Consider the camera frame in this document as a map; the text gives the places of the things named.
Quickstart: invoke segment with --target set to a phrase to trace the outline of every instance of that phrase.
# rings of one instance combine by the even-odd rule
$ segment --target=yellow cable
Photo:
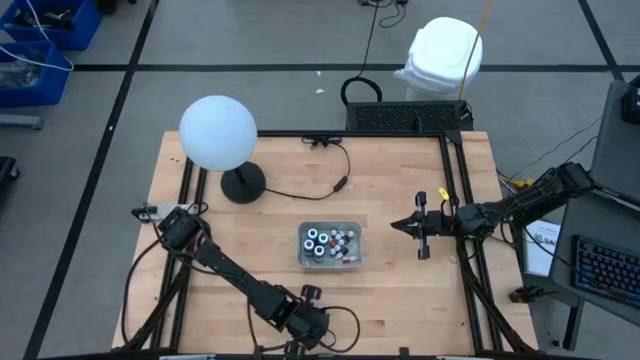
[[[484,31],[484,24],[487,22],[487,18],[489,17],[489,9],[491,9],[492,4],[493,4],[493,0],[487,0],[487,6],[484,8],[484,15],[482,15],[482,22],[480,23],[480,27],[478,28],[478,32],[476,33],[476,39],[473,41],[473,46],[471,47],[471,54],[469,54],[469,60],[467,60],[467,66],[465,66],[464,68],[464,75],[462,76],[462,83],[460,84],[460,95],[458,95],[458,100],[462,100],[462,93],[464,92],[464,83],[467,80],[467,72],[469,71],[471,58],[473,58],[473,52],[476,50],[476,44],[478,44],[478,39],[480,39],[480,36],[482,36],[482,32]]]

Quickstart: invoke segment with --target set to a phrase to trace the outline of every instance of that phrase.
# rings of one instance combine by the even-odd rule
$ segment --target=keyboard
[[[640,254],[581,235],[573,245],[574,287],[640,308]]]
[[[349,130],[473,130],[473,118],[464,101],[350,103]]]

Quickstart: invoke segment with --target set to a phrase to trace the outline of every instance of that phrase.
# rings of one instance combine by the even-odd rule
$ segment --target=wooden tabletop
[[[470,132],[464,133],[463,138],[475,201],[500,199],[487,134]],[[439,208],[438,189],[445,187],[445,179],[438,140],[345,138],[343,145],[351,157],[349,183],[322,201],[265,193],[252,204],[233,204],[221,192],[221,174],[209,172],[204,198],[210,209],[203,218],[211,224],[214,241],[258,279],[282,284],[294,293],[299,293],[304,284],[316,285],[323,289],[321,306],[353,309],[362,323],[362,335],[350,354],[397,354],[403,346],[415,355],[472,354],[454,239],[430,238],[431,258],[419,261],[418,242],[389,226],[413,212],[418,191],[427,192],[429,209]],[[461,194],[452,147],[450,153],[456,188]],[[176,202],[184,159],[178,133],[165,133],[150,202]],[[299,138],[259,138],[251,161],[263,169],[268,187],[306,196],[329,193],[346,173],[346,159],[340,149],[312,150]],[[191,196],[196,178],[192,177]],[[311,220],[359,222],[363,228],[364,265],[348,272],[301,269],[296,260],[297,229],[301,222]],[[153,240],[151,227],[143,225],[136,256]],[[494,240],[485,241],[484,248],[498,308],[522,338],[537,348],[528,306],[508,299],[509,292],[522,285],[515,252]],[[154,249],[133,276],[127,314],[129,336],[157,303],[165,259],[164,250]],[[252,352],[245,301],[224,280],[193,273],[180,351]],[[279,334],[255,315],[254,319],[261,345],[280,344],[288,339],[286,332]],[[163,344],[168,344],[172,320],[173,308],[168,312]],[[484,311],[480,311],[480,321],[485,347],[489,347]],[[346,347],[355,335],[354,321],[346,313],[331,313],[330,328],[338,337],[336,348]],[[121,343],[120,332],[116,331],[114,346]]]

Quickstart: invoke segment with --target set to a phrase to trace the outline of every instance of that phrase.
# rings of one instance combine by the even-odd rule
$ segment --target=paper
[[[560,235],[560,225],[538,220],[529,224],[527,230],[542,247],[555,254],[558,235]],[[534,243],[529,234],[525,235],[525,272],[539,276],[549,276],[553,257]]]

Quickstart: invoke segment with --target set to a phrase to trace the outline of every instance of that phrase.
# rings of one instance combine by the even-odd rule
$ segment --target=clear plastic container
[[[318,262],[312,256],[308,256],[304,253],[302,244],[307,240],[308,232],[311,229],[318,231],[320,234],[327,234],[331,237],[331,230],[342,230],[345,233],[353,231],[355,236],[351,238],[350,242],[345,246],[349,249],[349,252],[344,257],[355,256],[356,260],[347,264],[343,263],[342,259],[337,259],[329,254],[329,245],[326,246],[326,251],[322,257],[322,261]],[[364,252],[362,239],[362,227],[355,221],[307,221],[300,224],[298,227],[298,263],[305,269],[313,270],[349,270],[362,266],[364,263]]]

